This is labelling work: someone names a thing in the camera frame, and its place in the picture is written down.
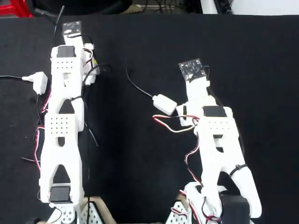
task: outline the perforated panel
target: perforated panel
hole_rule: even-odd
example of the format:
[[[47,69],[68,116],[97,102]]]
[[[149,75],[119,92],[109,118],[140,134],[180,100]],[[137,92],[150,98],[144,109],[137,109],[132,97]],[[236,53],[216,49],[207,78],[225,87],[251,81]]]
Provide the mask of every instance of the perforated panel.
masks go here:
[[[173,208],[183,213],[187,212],[181,202],[175,202]],[[187,224],[187,217],[184,215],[179,216],[178,214],[170,212],[165,224]]]
[[[212,134],[233,133],[238,135],[233,118],[203,117],[199,120],[199,125],[207,126]]]
[[[59,73],[71,73],[71,71],[76,68],[76,63],[78,63],[77,60],[76,57],[55,58],[52,70]]]
[[[56,137],[64,137],[75,127],[75,116],[73,114],[54,114],[46,118],[45,128],[48,133]]]
[[[103,224],[100,216],[98,215],[98,211],[94,207],[93,203],[90,203],[89,214],[89,224]],[[87,224],[87,204],[85,208],[82,210],[80,223]]]

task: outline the white plastic bracket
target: white plastic bracket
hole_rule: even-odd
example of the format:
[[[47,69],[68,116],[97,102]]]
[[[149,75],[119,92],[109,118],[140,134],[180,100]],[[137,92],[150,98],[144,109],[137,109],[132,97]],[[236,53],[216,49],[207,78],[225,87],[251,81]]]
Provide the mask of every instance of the white plastic bracket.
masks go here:
[[[58,144],[58,138],[61,137],[64,138],[63,146]],[[53,184],[53,178],[59,165],[65,167],[70,183]],[[75,114],[53,114],[49,112],[45,115],[45,140],[41,154],[39,184],[41,186],[41,201],[44,203],[50,202],[52,186],[70,186],[70,199],[73,205],[78,205],[82,201],[84,196],[82,161],[78,148]]]

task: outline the triangular cutout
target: triangular cutout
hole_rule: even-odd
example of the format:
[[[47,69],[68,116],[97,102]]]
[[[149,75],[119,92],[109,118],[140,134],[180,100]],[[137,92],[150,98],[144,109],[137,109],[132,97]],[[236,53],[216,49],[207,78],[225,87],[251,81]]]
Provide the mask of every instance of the triangular cutout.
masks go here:
[[[66,114],[66,113],[75,113],[74,108],[69,99],[66,99],[64,101],[64,103],[62,104],[59,110],[59,114]]]
[[[70,178],[67,175],[65,167],[63,165],[59,165],[55,176],[53,178],[53,183],[70,183]]]

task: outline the perforated metal plate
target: perforated metal plate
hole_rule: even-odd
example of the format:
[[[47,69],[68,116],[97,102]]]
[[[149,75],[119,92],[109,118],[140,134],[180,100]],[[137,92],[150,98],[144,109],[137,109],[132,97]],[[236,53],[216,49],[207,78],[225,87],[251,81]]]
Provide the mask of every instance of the perforated metal plate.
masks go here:
[[[93,203],[90,203],[89,214],[90,214],[90,217],[89,217],[88,224],[103,224],[103,222],[98,214],[98,211],[94,207]],[[87,224],[87,204],[84,207],[84,209],[82,210],[80,223]]]
[[[187,212],[181,202],[175,202],[173,208],[183,213]],[[187,217],[184,215],[179,216],[178,214],[170,212],[165,224],[187,224]]]

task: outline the black cable tie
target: black cable tie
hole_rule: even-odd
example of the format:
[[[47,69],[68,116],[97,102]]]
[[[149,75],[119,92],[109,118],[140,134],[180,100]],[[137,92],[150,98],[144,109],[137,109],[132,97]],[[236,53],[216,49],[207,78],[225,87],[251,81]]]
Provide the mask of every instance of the black cable tie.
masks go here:
[[[247,164],[243,164],[243,165],[236,165],[235,168],[232,170],[232,172],[230,172],[230,177],[238,170],[244,168],[244,167],[247,167]]]
[[[74,98],[70,98],[70,101],[74,101],[74,100],[79,99],[79,98],[82,98],[82,96],[77,96],[77,97],[74,97]]]
[[[187,115],[187,106],[183,106],[183,115]]]

